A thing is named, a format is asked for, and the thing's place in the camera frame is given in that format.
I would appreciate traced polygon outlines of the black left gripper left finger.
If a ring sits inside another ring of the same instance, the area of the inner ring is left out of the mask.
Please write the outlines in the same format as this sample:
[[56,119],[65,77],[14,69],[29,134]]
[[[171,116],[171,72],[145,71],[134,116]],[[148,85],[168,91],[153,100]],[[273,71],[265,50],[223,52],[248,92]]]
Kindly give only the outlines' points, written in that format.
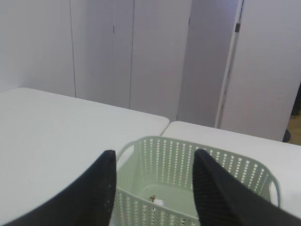
[[62,169],[14,169],[0,176],[2,226],[109,226],[116,193],[116,153],[107,150],[80,175]]

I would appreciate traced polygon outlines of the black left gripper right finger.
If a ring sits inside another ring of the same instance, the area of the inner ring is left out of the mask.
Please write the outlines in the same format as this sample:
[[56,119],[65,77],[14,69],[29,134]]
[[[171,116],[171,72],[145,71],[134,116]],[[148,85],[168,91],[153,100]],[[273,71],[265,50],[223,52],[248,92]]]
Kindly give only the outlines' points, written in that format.
[[299,226],[300,218],[276,207],[230,175],[204,149],[194,154],[194,202],[202,226]]

